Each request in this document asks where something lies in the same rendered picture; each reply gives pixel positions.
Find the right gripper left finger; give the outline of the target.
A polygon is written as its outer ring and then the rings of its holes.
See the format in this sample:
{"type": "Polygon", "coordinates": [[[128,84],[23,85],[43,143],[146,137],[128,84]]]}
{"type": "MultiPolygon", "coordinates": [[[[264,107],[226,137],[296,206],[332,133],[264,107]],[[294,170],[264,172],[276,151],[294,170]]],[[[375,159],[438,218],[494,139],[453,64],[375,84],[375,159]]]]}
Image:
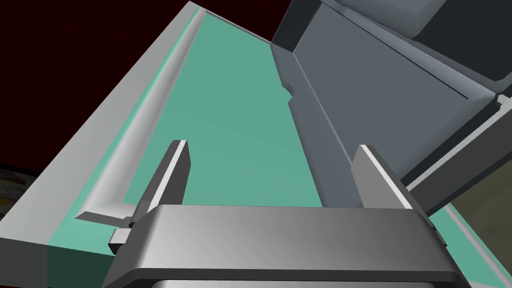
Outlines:
{"type": "Polygon", "coordinates": [[[133,223],[158,205],[181,205],[191,169],[186,140],[174,140],[155,170],[133,215],[133,223]]]}

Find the grey cupboard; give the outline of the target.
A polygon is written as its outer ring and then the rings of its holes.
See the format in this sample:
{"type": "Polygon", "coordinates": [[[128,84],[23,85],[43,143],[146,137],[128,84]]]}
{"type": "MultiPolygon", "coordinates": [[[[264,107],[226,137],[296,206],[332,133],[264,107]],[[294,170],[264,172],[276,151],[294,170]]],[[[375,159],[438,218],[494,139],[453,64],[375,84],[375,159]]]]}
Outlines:
{"type": "Polygon", "coordinates": [[[324,207],[360,145],[428,215],[512,160],[512,0],[292,0],[271,51],[324,207]]]}

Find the teal door with white edge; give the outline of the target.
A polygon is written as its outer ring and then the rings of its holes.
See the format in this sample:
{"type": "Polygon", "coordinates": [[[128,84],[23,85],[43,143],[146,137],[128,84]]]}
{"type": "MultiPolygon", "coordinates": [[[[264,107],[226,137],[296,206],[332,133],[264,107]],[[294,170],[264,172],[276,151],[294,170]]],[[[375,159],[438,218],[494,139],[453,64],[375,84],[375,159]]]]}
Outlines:
{"type": "MultiPolygon", "coordinates": [[[[0,286],[102,288],[121,264],[111,247],[151,219],[133,214],[170,144],[188,142],[190,172],[182,204],[157,221],[177,227],[164,245],[218,276],[248,269],[290,270],[282,254],[313,242],[337,220],[305,220],[305,232],[278,242],[279,229],[243,244],[278,211],[329,213],[363,207],[322,205],[272,54],[292,0],[0,0],[0,168],[37,172],[8,201],[0,178],[0,286]],[[177,19],[170,41],[195,8],[205,10],[143,157],[125,194],[134,205],[120,226],[77,219],[158,68],[143,55],[177,19]],[[210,259],[226,260],[225,268],[210,259]]],[[[471,245],[452,201],[431,215],[467,280],[512,288],[487,248],[471,245]]]]}

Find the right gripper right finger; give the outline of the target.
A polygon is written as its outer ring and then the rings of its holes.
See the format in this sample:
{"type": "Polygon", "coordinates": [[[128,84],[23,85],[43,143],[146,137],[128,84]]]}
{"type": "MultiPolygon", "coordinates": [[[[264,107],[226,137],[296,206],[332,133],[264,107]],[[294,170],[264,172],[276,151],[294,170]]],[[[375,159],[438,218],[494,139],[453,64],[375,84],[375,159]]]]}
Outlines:
{"type": "Polygon", "coordinates": [[[407,190],[373,146],[358,146],[351,173],[365,208],[413,208],[404,195],[407,190]]]}

